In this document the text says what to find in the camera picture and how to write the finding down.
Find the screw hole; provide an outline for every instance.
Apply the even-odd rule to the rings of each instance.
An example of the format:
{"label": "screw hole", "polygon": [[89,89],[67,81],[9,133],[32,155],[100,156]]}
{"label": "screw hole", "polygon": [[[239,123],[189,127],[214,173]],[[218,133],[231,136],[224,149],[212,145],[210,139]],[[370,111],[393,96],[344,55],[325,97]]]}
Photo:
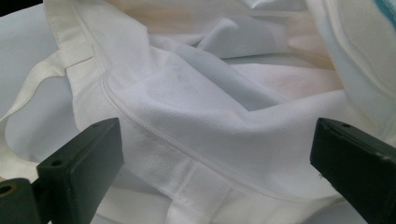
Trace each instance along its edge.
{"label": "screw hole", "polygon": [[15,189],[15,186],[10,186],[10,185],[0,187],[0,197],[4,197],[4,196],[10,194],[12,191],[14,191],[14,189]]}
{"label": "screw hole", "polygon": [[60,165],[62,165],[62,161],[53,161],[50,165],[51,166],[60,166]]}

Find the black clamp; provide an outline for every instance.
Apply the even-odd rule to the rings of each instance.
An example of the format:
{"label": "black clamp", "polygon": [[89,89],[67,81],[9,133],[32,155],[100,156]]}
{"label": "black clamp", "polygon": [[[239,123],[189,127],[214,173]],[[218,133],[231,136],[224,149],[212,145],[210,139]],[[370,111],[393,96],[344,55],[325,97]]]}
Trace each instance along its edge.
{"label": "black clamp", "polygon": [[396,223],[396,148],[349,124],[319,119],[311,163],[368,223]]}
{"label": "black clamp", "polygon": [[95,123],[36,168],[0,183],[0,223],[89,224],[123,165],[120,122]]}

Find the teal fabric edge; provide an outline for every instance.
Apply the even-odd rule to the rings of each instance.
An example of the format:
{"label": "teal fabric edge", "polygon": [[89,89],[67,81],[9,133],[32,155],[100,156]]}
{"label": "teal fabric edge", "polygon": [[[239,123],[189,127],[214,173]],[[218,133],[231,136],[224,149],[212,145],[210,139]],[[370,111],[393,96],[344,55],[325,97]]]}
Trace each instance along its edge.
{"label": "teal fabric edge", "polygon": [[375,3],[396,31],[396,0],[375,0]]}

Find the white garment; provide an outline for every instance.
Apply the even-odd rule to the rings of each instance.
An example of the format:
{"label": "white garment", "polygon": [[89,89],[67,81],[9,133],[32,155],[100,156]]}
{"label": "white garment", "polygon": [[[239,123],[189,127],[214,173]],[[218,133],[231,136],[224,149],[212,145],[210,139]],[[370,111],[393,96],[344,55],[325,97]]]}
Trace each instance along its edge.
{"label": "white garment", "polygon": [[[340,202],[340,196],[309,164],[318,117],[351,123],[394,145],[395,122],[384,126],[394,104],[388,104],[380,91],[375,101],[388,115],[378,115],[382,107],[370,109],[361,97],[376,90],[371,86],[351,88],[358,100],[349,102],[342,87],[350,83],[351,70],[339,68],[346,79],[341,84],[334,72],[323,69],[331,66],[314,27],[305,27],[313,24],[305,22],[310,20],[306,11],[263,12],[232,1],[214,1],[206,12],[198,10],[206,8],[200,4],[190,8],[186,4],[171,18],[182,23],[176,25],[183,31],[178,34],[173,23],[162,26],[169,21],[151,18],[143,10],[155,9],[156,15],[169,19],[175,15],[170,13],[175,12],[172,8],[145,2],[118,4],[132,16],[137,13],[152,34],[105,2],[46,2],[49,24],[62,50],[55,59],[76,60],[63,66],[80,130],[101,119],[120,118],[125,169],[173,200],[167,223],[301,223],[319,209]],[[321,5],[315,4],[310,8],[322,18]],[[305,33],[294,30],[296,25]],[[255,28],[267,29],[269,34],[238,33]],[[232,40],[221,41],[229,32]],[[271,46],[251,47],[260,41]],[[183,43],[197,44],[198,49]],[[233,44],[246,47],[230,49]],[[199,49],[224,58],[291,52],[321,69],[229,66]],[[76,53],[87,55],[77,60],[72,58]],[[392,83],[391,77],[385,78]],[[112,209],[102,212],[114,219],[128,217],[114,216],[120,210]]]}

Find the white cloth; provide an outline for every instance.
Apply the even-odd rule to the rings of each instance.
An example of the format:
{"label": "white cloth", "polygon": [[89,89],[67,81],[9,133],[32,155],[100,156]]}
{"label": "white cloth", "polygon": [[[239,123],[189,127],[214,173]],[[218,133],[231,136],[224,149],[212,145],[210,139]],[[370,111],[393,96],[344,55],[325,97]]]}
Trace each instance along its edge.
{"label": "white cloth", "polygon": [[[303,34],[293,30],[296,24],[313,25],[304,22],[310,18],[306,11],[261,12],[232,1],[210,4],[216,7],[199,20],[205,13],[198,9],[206,8],[199,4],[181,5],[185,10],[174,14],[170,7],[142,1],[138,8],[159,12],[155,20],[119,1],[130,16],[137,14],[146,23],[148,35],[142,24],[105,2],[46,2],[61,49],[84,42],[94,48],[93,58],[67,69],[77,126],[82,130],[97,120],[120,117],[125,169],[173,200],[165,211],[167,223],[301,223],[340,199],[309,165],[316,119],[346,121],[393,145],[394,122],[384,130],[381,117],[362,107],[370,102],[348,100],[342,90],[346,71],[340,69],[342,84],[334,71],[323,69],[331,66],[315,28],[305,27]],[[313,5],[316,18],[325,15]],[[240,15],[227,16],[230,11]],[[169,21],[160,19],[169,15],[183,24],[161,26]],[[175,27],[183,32],[175,33]],[[255,28],[269,34],[238,33]],[[228,32],[232,40],[221,41]],[[243,40],[246,48],[230,49]],[[272,46],[251,47],[260,40]],[[292,59],[294,65],[306,60],[320,68],[309,63],[229,66],[199,49],[224,58],[290,52],[299,58]],[[381,92],[374,97],[383,106]],[[99,211],[128,220],[128,210],[118,213],[122,209],[116,204]]]}

